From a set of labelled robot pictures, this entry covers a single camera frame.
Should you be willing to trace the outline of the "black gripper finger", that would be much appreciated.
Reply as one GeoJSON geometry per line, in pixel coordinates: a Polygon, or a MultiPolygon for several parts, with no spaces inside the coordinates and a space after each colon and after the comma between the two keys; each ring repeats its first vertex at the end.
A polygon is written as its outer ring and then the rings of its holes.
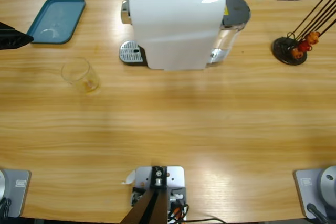
{"type": "Polygon", "coordinates": [[[33,37],[28,35],[1,37],[0,50],[17,49],[31,43],[33,40],[33,37]]]}
{"type": "Polygon", "coordinates": [[[1,38],[7,38],[7,37],[15,37],[15,36],[26,36],[25,33],[22,33],[20,31],[17,31],[15,28],[4,24],[0,23],[0,35],[1,38]]]}

